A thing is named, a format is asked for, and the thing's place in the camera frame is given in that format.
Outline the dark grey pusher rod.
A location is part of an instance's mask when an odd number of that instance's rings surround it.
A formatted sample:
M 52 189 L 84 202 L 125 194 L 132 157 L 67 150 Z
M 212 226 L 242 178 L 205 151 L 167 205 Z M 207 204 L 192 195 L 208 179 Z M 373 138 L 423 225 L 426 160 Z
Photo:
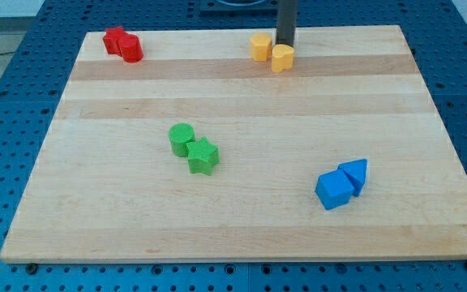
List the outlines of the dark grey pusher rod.
M 298 0 L 279 0 L 276 20 L 276 44 L 293 47 L 298 17 Z

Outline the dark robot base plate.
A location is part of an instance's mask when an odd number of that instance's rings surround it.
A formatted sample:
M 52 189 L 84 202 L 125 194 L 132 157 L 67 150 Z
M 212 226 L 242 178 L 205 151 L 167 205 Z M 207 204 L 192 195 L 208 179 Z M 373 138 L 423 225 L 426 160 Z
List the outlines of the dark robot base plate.
M 199 0 L 201 15 L 276 11 L 278 0 Z

